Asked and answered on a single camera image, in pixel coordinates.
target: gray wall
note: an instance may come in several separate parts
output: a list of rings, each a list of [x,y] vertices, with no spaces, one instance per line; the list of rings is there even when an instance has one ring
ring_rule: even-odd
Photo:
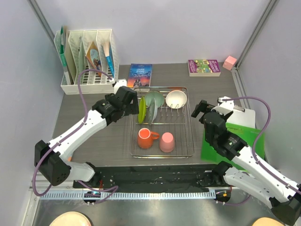
[[[52,137],[63,71],[27,1],[1,1],[0,8],[0,219],[1,225],[19,226],[34,145]]]
[[[113,29],[122,65],[237,58],[268,1],[37,0],[53,31]]]
[[[261,97],[271,107],[267,158],[297,182],[301,182],[300,9],[300,0],[279,1],[240,68],[247,95]],[[262,128],[266,108],[254,101],[250,105]]]

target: orange mug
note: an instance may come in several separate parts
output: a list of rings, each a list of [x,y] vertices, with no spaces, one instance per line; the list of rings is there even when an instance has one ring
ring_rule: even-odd
[[[137,143],[139,147],[147,149],[150,148],[154,140],[158,139],[159,137],[160,137],[159,133],[152,132],[147,128],[142,128],[138,132]]]

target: wire dish rack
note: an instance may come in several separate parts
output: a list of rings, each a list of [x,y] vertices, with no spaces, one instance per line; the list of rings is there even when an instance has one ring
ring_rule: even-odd
[[[166,101],[158,108],[157,116],[154,122],[149,125],[148,107],[144,122],[139,124],[138,115],[131,117],[131,155],[137,158],[188,158],[194,154],[192,129],[190,120],[190,107],[188,91],[185,87],[139,87],[135,88],[138,101],[149,91],[158,91],[162,93],[164,99],[169,92],[173,90],[183,91],[187,96],[187,103],[179,108],[172,109],[167,106]],[[142,149],[137,144],[138,132],[142,128],[148,128],[150,131],[157,132],[162,136],[166,132],[170,132],[175,139],[174,150],[165,153],[159,148],[159,139],[154,140],[153,146],[149,149]]]

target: pink eraser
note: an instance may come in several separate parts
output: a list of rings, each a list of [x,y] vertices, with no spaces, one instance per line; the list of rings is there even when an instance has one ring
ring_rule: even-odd
[[[225,60],[222,67],[224,67],[230,71],[232,69],[232,67],[234,66],[234,64],[236,63],[236,61],[237,61],[237,59],[235,59],[234,57],[228,56],[228,58]]]

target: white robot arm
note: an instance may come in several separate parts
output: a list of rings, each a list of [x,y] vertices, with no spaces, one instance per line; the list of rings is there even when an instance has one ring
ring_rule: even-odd
[[[57,186],[67,179],[80,180],[91,187],[97,185],[99,175],[95,174],[95,167],[91,163],[71,162],[68,158],[96,132],[123,116],[139,113],[137,93],[126,85],[126,80],[119,80],[114,86],[114,94],[107,94],[104,100],[97,101],[92,110],[88,111],[86,121],[83,118],[47,144],[41,140],[35,145],[35,166],[50,148],[55,147],[39,168],[51,185]]]
[[[262,201],[284,223],[294,225],[301,214],[300,185],[279,173],[258,155],[254,156],[252,147],[227,130],[226,121],[235,107],[233,100],[227,99],[229,97],[219,98],[217,106],[202,100],[191,116],[196,118],[203,112],[199,121],[204,124],[205,140],[218,154],[243,167],[254,177],[224,161],[216,166],[214,172],[227,184]]]

